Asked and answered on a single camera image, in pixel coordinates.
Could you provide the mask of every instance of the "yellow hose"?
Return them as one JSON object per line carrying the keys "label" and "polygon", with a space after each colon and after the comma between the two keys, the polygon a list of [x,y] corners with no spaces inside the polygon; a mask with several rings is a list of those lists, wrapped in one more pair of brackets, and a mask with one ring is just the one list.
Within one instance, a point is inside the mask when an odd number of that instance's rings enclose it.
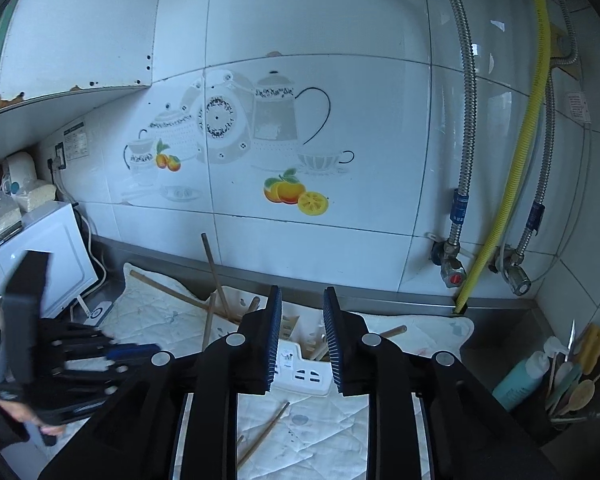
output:
{"label": "yellow hose", "polygon": [[534,82],[531,89],[531,97],[529,97],[526,105],[525,118],[522,121],[516,151],[513,154],[511,167],[509,168],[509,176],[507,177],[507,185],[504,189],[504,195],[500,202],[500,208],[496,216],[491,232],[487,241],[484,243],[478,257],[475,260],[469,276],[464,282],[464,286],[460,290],[460,294],[456,298],[456,314],[462,314],[465,310],[466,300],[474,286],[478,282],[482,269],[490,259],[493,250],[500,241],[504,229],[509,221],[513,203],[518,194],[520,187],[520,179],[526,163],[526,155],[529,151],[534,135],[536,134],[536,126],[538,126],[538,116],[544,98],[544,87],[549,74],[549,62],[551,59],[551,25],[549,23],[549,15],[546,10],[546,0],[534,0],[536,6],[536,17],[538,18],[538,59],[536,60],[536,72],[534,74]]}

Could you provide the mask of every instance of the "silver screw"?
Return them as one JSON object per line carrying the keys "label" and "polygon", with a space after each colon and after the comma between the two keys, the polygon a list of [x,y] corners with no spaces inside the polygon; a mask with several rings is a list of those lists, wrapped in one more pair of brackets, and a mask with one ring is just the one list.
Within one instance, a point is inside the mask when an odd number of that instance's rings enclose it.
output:
{"label": "silver screw", "polygon": [[167,352],[158,352],[151,357],[151,364],[154,366],[164,366],[171,361],[171,356]]}
{"label": "silver screw", "polygon": [[245,341],[247,341],[247,339],[242,334],[234,332],[232,334],[229,334],[226,337],[225,341],[229,346],[240,346]]}
{"label": "silver screw", "polygon": [[449,352],[439,352],[436,354],[436,361],[443,366],[451,366],[456,362],[456,358]]}
{"label": "silver screw", "polygon": [[382,338],[378,334],[369,333],[362,336],[362,342],[367,346],[378,346]]}

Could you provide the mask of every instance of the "wall outlet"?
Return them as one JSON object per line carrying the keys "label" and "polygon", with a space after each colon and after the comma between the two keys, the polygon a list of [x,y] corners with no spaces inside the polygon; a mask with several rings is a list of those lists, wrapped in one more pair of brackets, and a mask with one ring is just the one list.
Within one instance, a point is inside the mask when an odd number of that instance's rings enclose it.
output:
{"label": "wall outlet", "polygon": [[56,156],[60,158],[60,166],[58,170],[66,169],[66,158],[64,157],[64,142],[58,142],[56,144]]}

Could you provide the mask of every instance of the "white quilted mat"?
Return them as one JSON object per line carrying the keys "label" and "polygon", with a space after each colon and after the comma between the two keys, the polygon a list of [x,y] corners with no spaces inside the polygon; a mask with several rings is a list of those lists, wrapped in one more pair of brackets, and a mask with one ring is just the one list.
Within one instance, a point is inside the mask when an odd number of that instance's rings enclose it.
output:
{"label": "white quilted mat", "polygon": [[[100,328],[121,343],[156,343],[176,357],[199,352],[206,312],[173,298],[129,275],[134,269],[152,280],[195,298],[179,282],[125,264],[125,291],[116,300]],[[243,313],[254,294],[225,287],[232,309]],[[260,307],[266,297],[260,297]],[[296,332],[307,338],[307,327],[322,320],[322,312],[283,301],[283,314],[300,316]],[[473,333],[471,320],[436,316],[370,316],[362,314],[370,332],[385,332],[406,325],[406,333],[394,336],[405,352],[431,356],[439,350],[460,355],[460,347]],[[236,325],[214,317],[211,341],[234,332]],[[275,387],[265,396],[238,397],[237,434],[244,439],[238,447],[240,458],[265,429],[269,421],[286,403],[290,405],[274,429],[256,452],[238,471],[240,480],[354,480],[366,475],[366,440],[368,428],[368,397],[342,397],[334,384],[326,397],[294,394]],[[420,463],[423,478],[429,477],[426,439],[419,402],[414,402],[420,442]],[[71,424],[67,434],[51,451],[53,454],[81,427]],[[176,457],[176,478],[182,460],[183,439]]]}

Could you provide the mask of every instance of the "dish soap bottle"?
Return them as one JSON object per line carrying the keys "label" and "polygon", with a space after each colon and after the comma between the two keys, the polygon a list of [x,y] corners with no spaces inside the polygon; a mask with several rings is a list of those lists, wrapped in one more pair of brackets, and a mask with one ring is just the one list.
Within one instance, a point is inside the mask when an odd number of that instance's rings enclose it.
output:
{"label": "dish soap bottle", "polygon": [[531,395],[549,370],[549,358],[544,352],[533,352],[529,359],[523,359],[513,367],[507,376],[495,387],[493,396],[510,412]]}

